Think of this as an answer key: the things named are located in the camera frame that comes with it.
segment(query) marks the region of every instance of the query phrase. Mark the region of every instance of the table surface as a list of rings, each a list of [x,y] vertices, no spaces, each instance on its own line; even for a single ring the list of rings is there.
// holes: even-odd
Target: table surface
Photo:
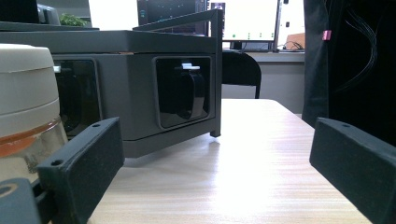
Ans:
[[[126,159],[89,223],[370,223],[310,165],[314,129],[271,100],[221,108],[220,137]]]

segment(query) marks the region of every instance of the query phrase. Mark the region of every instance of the white cylindrical container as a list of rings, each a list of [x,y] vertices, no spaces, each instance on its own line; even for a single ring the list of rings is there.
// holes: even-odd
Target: white cylindrical container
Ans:
[[[46,48],[0,44],[0,181],[37,179],[35,167],[67,142]]]

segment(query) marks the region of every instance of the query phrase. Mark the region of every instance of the monitor screen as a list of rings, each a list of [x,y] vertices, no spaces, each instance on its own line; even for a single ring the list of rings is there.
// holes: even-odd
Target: monitor screen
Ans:
[[[223,41],[274,42],[278,0],[210,0],[224,11]]]
[[[137,0],[139,25],[206,11],[206,0]],[[205,35],[207,25],[192,24],[164,30],[166,33]]]

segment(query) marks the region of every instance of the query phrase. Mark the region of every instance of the black plastic bracket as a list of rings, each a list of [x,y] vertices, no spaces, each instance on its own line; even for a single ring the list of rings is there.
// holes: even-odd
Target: black plastic bracket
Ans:
[[[396,223],[396,147],[344,122],[318,119],[310,162],[373,223]]]
[[[37,166],[0,182],[0,223],[87,223],[124,163],[119,119],[94,123]]]

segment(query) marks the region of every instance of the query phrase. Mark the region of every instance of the pink tag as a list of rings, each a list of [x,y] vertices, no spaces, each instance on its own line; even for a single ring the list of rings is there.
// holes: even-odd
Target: pink tag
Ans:
[[[330,40],[331,38],[332,38],[332,31],[331,30],[323,31],[322,40]]]

